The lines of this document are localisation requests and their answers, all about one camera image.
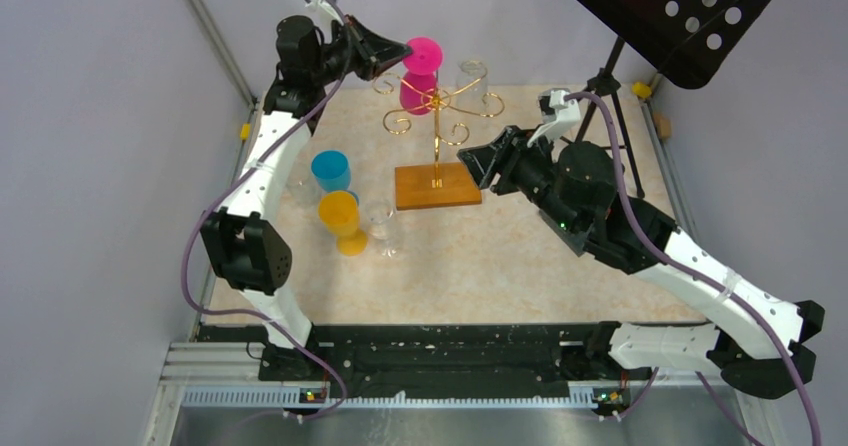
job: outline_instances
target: white cable tie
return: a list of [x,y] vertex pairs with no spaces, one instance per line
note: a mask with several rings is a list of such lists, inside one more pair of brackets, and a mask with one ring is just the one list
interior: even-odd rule
[[274,172],[274,167],[268,163],[259,161],[259,158],[251,159],[245,164],[246,167],[255,169],[257,171],[267,171],[269,173]]
[[716,302],[718,304],[725,302],[727,298],[736,291],[736,285],[739,284],[739,281],[742,281],[742,276],[733,269],[727,268],[727,273],[724,275],[724,281],[721,282],[721,284],[724,285],[724,291],[716,296]]

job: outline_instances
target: white wall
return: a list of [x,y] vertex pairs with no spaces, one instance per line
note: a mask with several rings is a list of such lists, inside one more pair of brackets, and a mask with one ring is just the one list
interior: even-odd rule
[[183,0],[0,5],[0,444],[137,444],[247,111]]
[[[705,88],[670,84],[659,109],[705,246],[778,296],[827,309],[810,390],[825,444],[848,411],[848,0],[774,0]],[[809,444],[797,396],[780,409]]]
[[[306,14],[303,0],[204,0],[254,95],[274,78],[277,23]],[[582,83],[604,65],[615,35],[576,0],[340,0],[342,10],[397,41],[436,39],[445,51],[443,79],[480,57],[493,84]],[[616,74],[650,79],[651,66],[629,47]],[[365,87],[359,81],[346,84]]]

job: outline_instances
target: wooden base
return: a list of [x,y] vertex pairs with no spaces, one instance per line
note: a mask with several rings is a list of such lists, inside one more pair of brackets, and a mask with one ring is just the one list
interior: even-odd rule
[[395,202],[398,211],[468,206],[483,202],[483,195],[462,163],[439,164],[442,187],[434,188],[432,164],[395,168]]

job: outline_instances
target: clear glass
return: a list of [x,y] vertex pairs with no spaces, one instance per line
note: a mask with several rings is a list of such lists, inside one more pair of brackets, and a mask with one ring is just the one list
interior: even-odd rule
[[391,201],[380,199],[369,201],[362,207],[362,215],[368,220],[368,235],[371,243],[387,258],[397,256],[401,245],[401,235]]
[[321,188],[307,164],[294,164],[286,181],[286,189],[291,193],[294,202],[302,208],[313,210],[321,201]]
[[474,113],[488,112],[486,93],[489,92],[489,77],[486,74],[486,65],[478,59],[467,59],[459,63],[459,73],[456,76],[457,91],[477,79],[480,79],[477,84],[454,97],[454,106]]

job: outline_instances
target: gray wall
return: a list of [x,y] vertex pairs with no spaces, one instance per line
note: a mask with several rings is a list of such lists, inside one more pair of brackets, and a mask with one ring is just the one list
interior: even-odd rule
[[[274,77],[275,28],[304,14],[303,0],[204,0],[254,95]],[[492,65],[494,84],[580,83],[603,66],[615,35],[575,0],[340,0],[378,34],[398,41],[430,36],[445,51],[443,78],[456,64],[480,57]],[[651,66],[629,47],[620,79],[646,80]],[[346,83],[366,87],[360,81]]]
[[[658,97],[705,246],[783,299],[827,309],[809,343],[825,444],[844,443],[848,411],[846,18],[848,0],[774,0],[708,86]],[[779,407],[790,444],[809,444],[797,396]]]
[[0,444],[136,444],[247,112],[182,0],[0,5]]

